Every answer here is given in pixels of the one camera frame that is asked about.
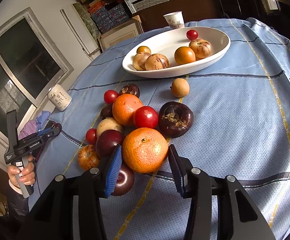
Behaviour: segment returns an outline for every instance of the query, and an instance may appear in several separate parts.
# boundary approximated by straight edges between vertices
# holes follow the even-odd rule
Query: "window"
[[[6,113],[27,122],[48,89],[73,68],[55,47],[30,8],[0,27],[0,139],[7,140]]]

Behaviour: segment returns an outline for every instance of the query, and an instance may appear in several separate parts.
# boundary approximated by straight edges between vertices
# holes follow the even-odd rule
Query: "orange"
[[[178,65],[194,62],[196,60],[194,51],[189,47],[179,47],[174,53]]]
[[[142,101],[134,95],[123,94],[115,99],[112,107],[113,117],[124,126],[133,126],[134,112],[143,106]]]
[[[123,141],[124,162],[135,172],[149,173],[160,168],[167,156],[164,136],[151,128],[138,128]]]

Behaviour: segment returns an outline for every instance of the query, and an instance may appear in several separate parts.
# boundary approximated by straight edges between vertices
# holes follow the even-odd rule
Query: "human hand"
[[[31,185],[35,183],[35,173],[34,173],[34,163],[33,161],[33,156],[32,155],[28,155],[27,157],[29,163],[28,165],[22,170],[22,174],[23,176],[20,177],[20,182],[23,182],[25,185]],[[10,181],[11,183],[15,186],[19,188],[18,185],[18,181],[15,178],[15,174],[19,174],[21,171],[19,168],[10,165],[8,167],[8,174],[10,177]]]

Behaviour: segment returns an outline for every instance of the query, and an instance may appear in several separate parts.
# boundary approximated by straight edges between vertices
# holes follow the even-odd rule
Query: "plum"
[[[131,190],[134,185],[134,172],[123,162],[119,170],[113,196],[121,196]]]
[[[101,119],[104,120],[108,117],[113,117],[112,113],[112,107],[113,103],[110,103],[109,105],[106,105],[102,110],[101,110]]]
[[[96,141],[96,152],[101,158],[110,156],[118,144],[122,144],[125,136],[117,130],[106,130]]]

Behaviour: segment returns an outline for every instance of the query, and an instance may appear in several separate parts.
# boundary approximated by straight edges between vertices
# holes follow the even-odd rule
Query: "window frame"
[[[56,73],[56,75],[48,82],[48,84],[43,88],[40,94],[34,98],[26,88],[20,83],[20,81],[16,78],[16,76],[12,73],[9,69],[8,65],[4,62],[2,56],[0,55],[0,64],[9,78],[13,81],[16,87],[22,92],[22,94],[32,103],[26,114],[24,115],[23,119],[21,120],[18,126],[18,133],[24,127],[27,121],[29,121],[35,114],[38,109],[42,109],[42,105],[46,100],[46,95],[48,90],[56,85],[57,83],[62,83],[64,79],[66,79],[70,73],[74,70],[70,63],[66,60],[64,55],[61,51],[57,48],[55,43],[52,41],[50,36],[44,30],[42,25],[39,23],[38,19],[34,15],[33,11],[30,7],[26,8],[25,10],[19,12],[14,17],[6,21],[3,25],[0,26],[0,37],[11,27],[13,27],[19,21],[25,19],[31,29],[33,30],[34,34],[37,36],[41,44],[50,54],[50,56],[54,59],[54,61],[60,67],[60,70]],[[4,147],[9,145],[8,138],[0,131],[0,144]]]

